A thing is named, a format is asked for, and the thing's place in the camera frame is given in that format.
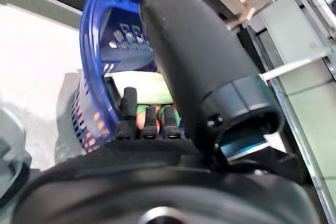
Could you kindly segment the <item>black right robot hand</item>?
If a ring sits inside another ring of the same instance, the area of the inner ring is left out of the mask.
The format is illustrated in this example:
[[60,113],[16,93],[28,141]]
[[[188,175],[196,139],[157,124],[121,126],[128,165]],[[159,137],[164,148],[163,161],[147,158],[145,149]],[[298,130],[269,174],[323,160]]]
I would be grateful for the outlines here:
[[[300,161],[265,140],[283,125],[277,100],[203,0],[87,0],[80,52],[73,124],[87,153],[27,184],[12,223],[319,223]],[[114,73],[163,75],[161,136],[153,107],[137,128],[133,88],[106,88],[104,56]]]

